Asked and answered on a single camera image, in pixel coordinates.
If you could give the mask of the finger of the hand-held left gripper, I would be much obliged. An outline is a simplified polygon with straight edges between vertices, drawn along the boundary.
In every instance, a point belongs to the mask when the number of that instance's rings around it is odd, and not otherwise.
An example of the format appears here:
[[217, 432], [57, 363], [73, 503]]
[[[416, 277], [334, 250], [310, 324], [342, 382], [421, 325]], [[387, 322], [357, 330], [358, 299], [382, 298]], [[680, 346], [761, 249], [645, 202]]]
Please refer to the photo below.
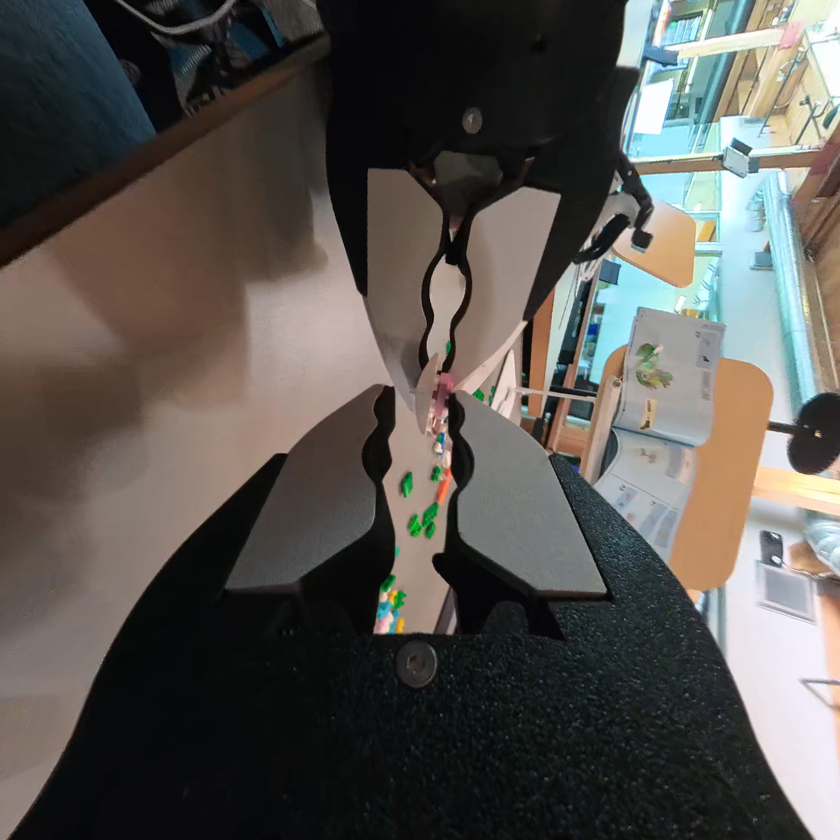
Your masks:
[[402, 397], [414, 397], [427, 357], [444, 350], [456, 313], [456, 279], [437, 290], [432, 277], [445, 220], [441, 207], [405, 170], [367, 172], [367, 294], [364, 307], [383, 363]]
[[455, 388], [476, 389], [519, 337], [560, 195], [523, 187], [478, 212], [466, 251], [471, 292], [455, 329]]

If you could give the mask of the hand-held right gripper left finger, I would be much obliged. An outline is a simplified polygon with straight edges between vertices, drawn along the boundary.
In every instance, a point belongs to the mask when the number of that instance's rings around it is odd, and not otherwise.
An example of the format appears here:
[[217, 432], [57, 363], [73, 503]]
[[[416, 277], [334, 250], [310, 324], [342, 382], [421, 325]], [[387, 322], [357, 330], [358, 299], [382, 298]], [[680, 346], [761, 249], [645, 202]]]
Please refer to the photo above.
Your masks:
[[364, 445], [379, 427], [376, 384], [324, 417], [288, 453], [231, 570], [228, 592], [294, 592], [305, 576], [360, 540], [375, 521]]

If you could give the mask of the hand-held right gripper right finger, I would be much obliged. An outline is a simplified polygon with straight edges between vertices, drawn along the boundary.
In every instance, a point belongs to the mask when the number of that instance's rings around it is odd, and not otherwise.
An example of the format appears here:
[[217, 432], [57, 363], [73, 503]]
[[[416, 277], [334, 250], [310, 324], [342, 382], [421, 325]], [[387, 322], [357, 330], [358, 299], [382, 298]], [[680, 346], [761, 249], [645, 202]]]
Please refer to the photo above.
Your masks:
[[449, 398], [455, 491], [435, 556], [457, 602], [602, 602], [607, 587], [541, 446], [473, 395]]

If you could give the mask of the tan round lego plate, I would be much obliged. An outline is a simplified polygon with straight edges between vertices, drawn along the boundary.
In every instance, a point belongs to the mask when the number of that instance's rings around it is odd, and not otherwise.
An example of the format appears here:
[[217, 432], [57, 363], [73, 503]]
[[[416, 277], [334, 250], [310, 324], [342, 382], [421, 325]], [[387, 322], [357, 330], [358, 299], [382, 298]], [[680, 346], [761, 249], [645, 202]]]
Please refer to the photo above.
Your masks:
[[435, 394], [437, 392], [439, 378], [438, 363], [439, 353], [435, 353], [425, 364], [414, 393], [417, 426], [421, 434], [425, 436], [429, 436], [432, 433], [437, 401]]

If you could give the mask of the pile of loose lego pieces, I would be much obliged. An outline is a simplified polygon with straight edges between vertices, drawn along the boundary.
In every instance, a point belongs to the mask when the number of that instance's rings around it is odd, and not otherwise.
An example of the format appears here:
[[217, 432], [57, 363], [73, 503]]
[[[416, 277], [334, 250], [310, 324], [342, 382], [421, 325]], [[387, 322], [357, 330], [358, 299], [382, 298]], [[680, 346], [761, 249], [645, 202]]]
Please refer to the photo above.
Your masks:
[[447, 416], [436, 416], [425, 433], [411, 432], [398, 450], [397, 493], [407, 505], [405, 530], [432, 539], [455, 489], [453, 445]]

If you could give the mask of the cluster of pastel lego pieces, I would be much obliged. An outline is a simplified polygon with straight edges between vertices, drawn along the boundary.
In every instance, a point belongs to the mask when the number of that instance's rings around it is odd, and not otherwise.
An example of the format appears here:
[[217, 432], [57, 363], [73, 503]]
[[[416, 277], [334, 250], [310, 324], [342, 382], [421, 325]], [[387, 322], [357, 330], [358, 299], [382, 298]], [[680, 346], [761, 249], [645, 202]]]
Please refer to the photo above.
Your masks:
[[389, 574], [381, 584], [377, 603], [374, 635], [402, 635], [405, 633], [403, 608], [406, 592], [396, 585], [396, 576]]

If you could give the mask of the lego instruction booklet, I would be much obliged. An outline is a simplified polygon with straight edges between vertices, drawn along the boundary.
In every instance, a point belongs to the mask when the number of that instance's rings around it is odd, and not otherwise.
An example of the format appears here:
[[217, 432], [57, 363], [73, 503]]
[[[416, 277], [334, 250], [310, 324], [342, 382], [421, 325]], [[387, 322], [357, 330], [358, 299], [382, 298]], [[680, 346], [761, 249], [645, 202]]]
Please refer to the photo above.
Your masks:
[[712, 430], [726, 326], [639, 308], [594, 488], [667, 564]]

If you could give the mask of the wooden table divider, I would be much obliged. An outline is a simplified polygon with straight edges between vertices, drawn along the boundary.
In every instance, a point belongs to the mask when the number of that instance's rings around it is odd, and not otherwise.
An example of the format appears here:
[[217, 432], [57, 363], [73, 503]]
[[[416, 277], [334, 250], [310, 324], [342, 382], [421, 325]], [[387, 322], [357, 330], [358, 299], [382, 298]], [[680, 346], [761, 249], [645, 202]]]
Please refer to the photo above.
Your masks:
[[528, 387], [536, 392], [528, 395], [528, 415], [538, 418], [543, 414], [547, 391], [547, 370], [550, 364], [551, 341], [554, 333], [553, 311], [555, 290], [552, 290], [531, 320], [530, 363], [528, 367]]

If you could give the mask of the white and black pistol grip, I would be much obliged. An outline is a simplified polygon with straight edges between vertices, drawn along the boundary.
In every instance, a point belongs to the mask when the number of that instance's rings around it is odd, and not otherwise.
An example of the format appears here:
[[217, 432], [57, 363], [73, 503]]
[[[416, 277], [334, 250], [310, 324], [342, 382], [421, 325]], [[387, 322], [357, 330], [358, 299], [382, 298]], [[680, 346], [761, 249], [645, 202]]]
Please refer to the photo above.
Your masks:
[[653, 242], [653, 235], [646, 230], [655, 209], [653, 199], [636, 166], [622, 151], [617, 156], [614, 181], [620, 182], [619, 188], [606, 198], [589, 244], [573, 258], [573, 265], [602, 258], [628, 229], [631, 230], [631, 244], [636, 251], [646, 253]]

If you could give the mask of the white rounded plastic board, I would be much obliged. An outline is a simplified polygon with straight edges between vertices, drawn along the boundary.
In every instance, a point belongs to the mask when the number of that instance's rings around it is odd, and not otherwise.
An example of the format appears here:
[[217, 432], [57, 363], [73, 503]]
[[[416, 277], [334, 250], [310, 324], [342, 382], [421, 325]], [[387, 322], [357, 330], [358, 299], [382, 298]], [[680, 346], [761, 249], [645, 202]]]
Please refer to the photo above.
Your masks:
[[490, 402], [490, 408], [520, 426], [522, 419], [521, 375], [517, 369], [516, 349], [510, 348], [500, 369], [499, 379]]

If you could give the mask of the rounded wooden panel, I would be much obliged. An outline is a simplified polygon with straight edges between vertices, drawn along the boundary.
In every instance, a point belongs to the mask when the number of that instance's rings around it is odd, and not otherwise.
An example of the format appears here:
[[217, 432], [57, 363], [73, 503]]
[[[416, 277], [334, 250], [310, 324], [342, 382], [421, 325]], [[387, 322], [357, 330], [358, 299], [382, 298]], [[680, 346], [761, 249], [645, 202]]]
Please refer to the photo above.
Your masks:
[[611, 256], [678, 289], [693, 281], [697, 224], [693, 216], [656, 197], [654, 211], [645, 229], [652, 235], [645, 252], [633, 247], [632, 232], [623, 232]]

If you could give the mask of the black round knob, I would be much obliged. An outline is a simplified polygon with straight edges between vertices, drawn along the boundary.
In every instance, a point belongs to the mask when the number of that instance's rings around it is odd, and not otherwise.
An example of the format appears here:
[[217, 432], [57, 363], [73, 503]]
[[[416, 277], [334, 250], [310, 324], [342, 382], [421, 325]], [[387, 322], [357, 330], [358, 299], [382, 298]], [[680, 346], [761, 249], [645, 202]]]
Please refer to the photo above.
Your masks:
[[769, 422], [767, 430], [788, 435], [787, 457], [795, 472], [821, 475], [839, 458], [839, 394], [817, 394], [803, 405], [793, 423]]

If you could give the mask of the person's leg in blue jeans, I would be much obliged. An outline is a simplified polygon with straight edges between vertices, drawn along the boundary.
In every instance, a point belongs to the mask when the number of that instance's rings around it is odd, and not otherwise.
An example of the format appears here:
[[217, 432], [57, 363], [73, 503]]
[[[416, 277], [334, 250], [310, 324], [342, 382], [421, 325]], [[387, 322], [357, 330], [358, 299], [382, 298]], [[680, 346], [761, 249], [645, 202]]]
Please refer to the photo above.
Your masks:
[[153, 137], [83, 2], [1, 2], [3, 227]]

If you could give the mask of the silver ventilation duct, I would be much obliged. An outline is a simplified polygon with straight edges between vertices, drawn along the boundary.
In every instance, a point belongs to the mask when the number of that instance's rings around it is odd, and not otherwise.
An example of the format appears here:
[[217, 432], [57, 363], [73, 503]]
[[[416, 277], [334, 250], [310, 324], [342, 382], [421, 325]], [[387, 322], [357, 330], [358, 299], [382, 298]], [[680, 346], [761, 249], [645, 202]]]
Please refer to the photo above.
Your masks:
[[802, 407], [836, 386], [833, 352], [812, 266], [795, 225], [792, 192], [783, 170], [771, 171], [756, 196], [763, 206], [780, 312], [791, 405]]

